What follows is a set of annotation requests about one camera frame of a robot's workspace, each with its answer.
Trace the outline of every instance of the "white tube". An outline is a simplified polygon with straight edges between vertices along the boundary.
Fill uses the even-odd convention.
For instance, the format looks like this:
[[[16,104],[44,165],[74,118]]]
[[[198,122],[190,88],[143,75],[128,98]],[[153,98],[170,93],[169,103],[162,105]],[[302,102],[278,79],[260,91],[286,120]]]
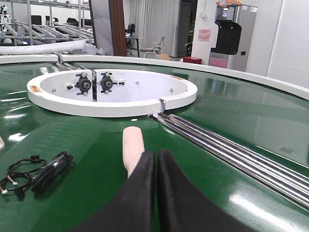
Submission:
[[[134,171],[144,151],[145,148],[141,129],[138,127],[125,128],[122,137],[122,153],[128,178]]]
[[[34,46],[0,46],[1,55],[45,54],[51,52],[71,51],[83,49],[86,40],[50,43]]]

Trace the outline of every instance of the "red box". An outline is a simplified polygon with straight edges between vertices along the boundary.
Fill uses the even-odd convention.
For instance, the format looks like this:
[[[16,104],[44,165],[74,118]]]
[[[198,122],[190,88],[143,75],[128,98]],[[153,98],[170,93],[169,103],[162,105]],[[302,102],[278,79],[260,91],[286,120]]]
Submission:
[[[196,57],[183,57],[185,63],[202,64],[202,59]]]

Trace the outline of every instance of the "window curtain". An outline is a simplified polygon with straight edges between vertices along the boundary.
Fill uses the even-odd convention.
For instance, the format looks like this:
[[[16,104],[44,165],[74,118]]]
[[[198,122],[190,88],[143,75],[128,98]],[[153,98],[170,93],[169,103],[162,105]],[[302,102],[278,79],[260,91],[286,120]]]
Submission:
[[[181,0],[131,0],[133,36],[144,37],[139,40],[140,49],[153,47],[165,36],[161,53],[176,56],[180,3]]]

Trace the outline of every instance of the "black cable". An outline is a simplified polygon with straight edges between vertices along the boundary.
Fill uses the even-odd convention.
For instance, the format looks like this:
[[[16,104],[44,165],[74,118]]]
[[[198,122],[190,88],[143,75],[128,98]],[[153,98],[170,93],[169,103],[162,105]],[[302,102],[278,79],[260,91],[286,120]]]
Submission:
[[[16,178],[25,178],[28,180],[27,183],[25,183],[24,185],[18,186],[16,188],[7,188],[6,190],[3,190],[2,187],[6,188],[6,184],[8,182],[11,182],[10,179],[14,180]],[[8,191],[14,191],[16,196],[19,199],[24,198],[25,196],[25,191],[27,189],[27,187],[30,187],[32,185],[32,177],[30,174],[26,174],[26,173],[17,173],[17,174],[13,174],[13,175],[8,175],[7,177],[3,178],[2,180],[0,180],[0,189],[2,191],[2,194],[6,194],[3,192],[8,192]]]
[[[72,161],[73,156],[66,151],[56,155],[46,166],[41,167],[33,177],[31,191],[43,193],[47,186],[61,173],[61,171]]]
[[[33,170],[29,170],[29,171],[13,171],[13,169],[23,163],[23,162],[31,162],[31,163],[43,163],[41,167],[39,168],[36,168],[36,169],[33,169]],[[31,156],[29,159],[21,159],[13,164],[11,164],[9,167],[8,167],[8,175],[11,175],[11,174],[29,174],[29,173],[33,173],[33,172],[36,172],[38,171],[40,168],[46,166],[47,164],[47,161],[44,160],[44,159],[40,159],[40,156],[37,156],[37,155],[34,155],[34,156]]]

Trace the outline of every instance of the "bolt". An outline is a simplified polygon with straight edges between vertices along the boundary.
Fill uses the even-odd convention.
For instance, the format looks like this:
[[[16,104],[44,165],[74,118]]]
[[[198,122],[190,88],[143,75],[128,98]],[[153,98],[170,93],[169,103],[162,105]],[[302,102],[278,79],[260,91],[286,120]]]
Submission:
[[[112,87],[111,81],[106,81],[106,82],[104,83],[104,85],[105,85],[105,87],[107,87],[107,88]]]
[[[83,88],[84,89],[89,89],[90,87],[91,87],[90,83],[88,83],[88,82],[84,82],[83,83]]]

